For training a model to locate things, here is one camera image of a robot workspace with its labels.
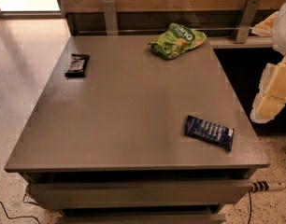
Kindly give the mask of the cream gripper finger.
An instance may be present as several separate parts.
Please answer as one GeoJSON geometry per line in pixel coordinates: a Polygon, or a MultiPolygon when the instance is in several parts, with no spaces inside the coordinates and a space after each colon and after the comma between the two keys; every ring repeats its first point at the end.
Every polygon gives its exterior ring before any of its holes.
{"type": "Polygon", "coordinates": [[[272,35],[272,29],[273,29],[274,21],[275,21],[277,16],[278,16],[278,12],[276,11],[273,14],[269,15],[263,21],[257,23],[251,29],[251,32],[254,35],[258,35],[258,36],[271,36],[272,35]]]}
{"type": "Polygon", "coordinates": [[[286,106],[286,57],[278,64],[268,63],[259,82],[250,119],[264,124],[273,120],[286,106]]]}

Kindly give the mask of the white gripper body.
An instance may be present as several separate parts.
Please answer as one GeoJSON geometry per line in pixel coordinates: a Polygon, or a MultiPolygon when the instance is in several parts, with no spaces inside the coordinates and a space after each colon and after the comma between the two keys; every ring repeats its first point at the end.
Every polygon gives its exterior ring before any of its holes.
{"type": "Polygon", "coordinates": [[[286,2],[281,6],[272,29],[273,50],[286,56],[286,2]]]}

